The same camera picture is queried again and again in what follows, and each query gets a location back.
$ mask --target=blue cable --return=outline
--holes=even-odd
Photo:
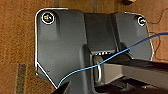
[[[127,48],[127,49],[125,49],[125,50],[123,50],[123,51],[120,51],[120,52],[114,54],[113,56],[107,58],[106,60],[100,62],[100,63],[97,64],[97,65],[93,65],[93,66],[86,67],[86,68],[83,68],[83,69],[75,70],[75,71],[69,73],[69,74],[66,75],[64,78],[61,79],[61,81],[60,81],[59,84],[58,84],[58,88],[60,87],[61,83],[62,83],[66,78],[68,78],[69,76],[71,76],[72,74],[77,73],[77,72],[80,72],[80,71],[84,71],[84,70],[88,70],[88,69],[95,68],[95,67],[97,67],[97,66],[103,64],[104,62],[107,62],[108,60],[112,59],[113,57],[115,57],[115,56],[117,56],[117,55],[119,55],[119,54],[121,54],[121,53],[124,53],[124,52],[130,50],[132,47],[134,47],[134,46],[136,46],[136,45],[138,45],[138,44],[140,44],[140,43],[142,43],[142,42],[145,42],[145,41],[147,41],[147,40],[150,40],[150,39],[152,39],[152,38],[154,38],[154,37],[161,36],[161,35],[168,35],[168,32],[158,33],[158,34],[155,34],[155,35],[153,35],[153,36],[147,37],[147,38],[145,38],[145,39],[143,39],[143,40],[141,40],[141,41],[135,43],[134,45],[130,46],[129,48]]]

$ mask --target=floor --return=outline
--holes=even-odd
[[[133,12],[157,22],[168,8],[168,0],[137,0],[123,5],[121,0],[0,0],[0,94],[50,94],[54,88],[49,81],[35,76],[34,21],[42,8],[63,7],[89,13]],[[168,10],[158,24],[148,24],[149,32],[168,31]],[[168,37],[161,37],[157,57],[168,59]],[[152,39],[154,49],[159,41]]]

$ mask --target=cable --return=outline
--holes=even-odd
[[[50,78],[50,76],[47,74],[47,72],[44,70],[44,68],[40,65],[39,62],[36,62],[37,65],[39,66],[39,68],[41,69],[41,71],[45,74],[45,76],[48,78],[48,80],[51,82],[51,84],[54,86],[55,89],[57,89],[57,86],[54,84],[54,82],[52,81],[52,79]]]
[[[158,23],[160,23],[160,21],[161,21],[161,19],[162,19],[162,16],[163,16],[163,13],[164,13],[166,10],[168,10],[168,8],[165,8],[165,9],[161,12],[160,18],[159,18],[159,20],[158,20],[157,22],[147,22],[147,23],[150,23],[150,24],[158,24]]]
[[[157,60],[168,61],[168,59],[160,59],[160,58],[158,58],[157,55],[156,55],[156,54],[157,54],[157,51],[158,51],[158,49],[159,49],[159,47],[160,47],[160,44],[161,44],[160,36],[158,36],[158,39],[159,39],[159,43],[158,43],[158,45],[157,45],[157,47],[156,47],[156,49],[155,49],[155,51],[154,51],[154,57],[155,57]]]
[[[118,53],[114,54],[113,56],[107,58],[106,60],[102,61],[101,63],[99,63],[99,64],[97,64],[97,65],[93,65],[93,66],[86,67],[86,68],[83,68],[83,69],[75,70],[75,71],[69,73],[68,75],[66,75],[65,77],[63,77],[63,78],[61,79],[61,81],[59,82],[59,84],[58,84],[57,87],[59,88],[60,85],[61,85],[61,83],[62,83],[66,78],[68,78],[69,76],[71,76],[72,74],[77,73],[77,72],[80,72],[80,71],[84,71],[84,70],[88,70],[88,69],[95,68],[95,67],[97,67],[97,66],[103,64],[104,62],[107,62],[108,60],[112,59],[113,57],[115,57],[115,56],[117,56],[117,55],[119,55],[119,54],[121,54],[121,53],[124,53],[124,52],[130,50],[132,47],[134,47],[134,46],[136,46],[136,45],[138,45],[138,44],[140,44],[140,43],[142,43],[142,42],[145,42],[145,41],[147,41],[147,40],[150,40],[150,39],[152,39],[152,38],[154,38],[154,37],[161,36],[161,35],[168,35],[168,32],[158,33],[158,34],[155,34],[155,35],[153,35],[153,36],[147,37],[147,38],[145,38],[145,39],[143,39],[143,40],[141,40],[141,41],[135,43],[135,44],[132,45],[131,47],[129,47],[129,48],[127,48],[127,49],[125,49],[125,50],[123,50],[123,51],[121,51],[121,52],[118,52]]]

